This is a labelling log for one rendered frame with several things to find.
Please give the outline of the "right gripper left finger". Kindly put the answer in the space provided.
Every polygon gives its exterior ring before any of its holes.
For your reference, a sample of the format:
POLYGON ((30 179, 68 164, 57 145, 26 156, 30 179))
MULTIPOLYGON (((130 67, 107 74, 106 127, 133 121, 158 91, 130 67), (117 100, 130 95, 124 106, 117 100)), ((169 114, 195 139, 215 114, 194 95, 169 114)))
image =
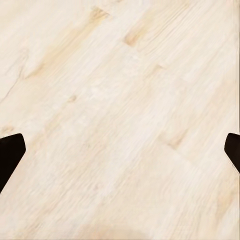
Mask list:
POLYGON ((22 133, 0 138, 0 193, 25 153, 26 144, 22 133))

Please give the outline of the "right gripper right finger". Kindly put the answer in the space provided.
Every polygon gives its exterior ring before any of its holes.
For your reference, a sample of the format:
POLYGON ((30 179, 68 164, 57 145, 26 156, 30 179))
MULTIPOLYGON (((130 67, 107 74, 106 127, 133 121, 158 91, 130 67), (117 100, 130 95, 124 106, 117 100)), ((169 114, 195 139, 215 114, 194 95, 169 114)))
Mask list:
POLYGON ((240 173, 240 135, 235 133, 229 133, 227 135, 224 151, 230 158, 234 166, 240 173))

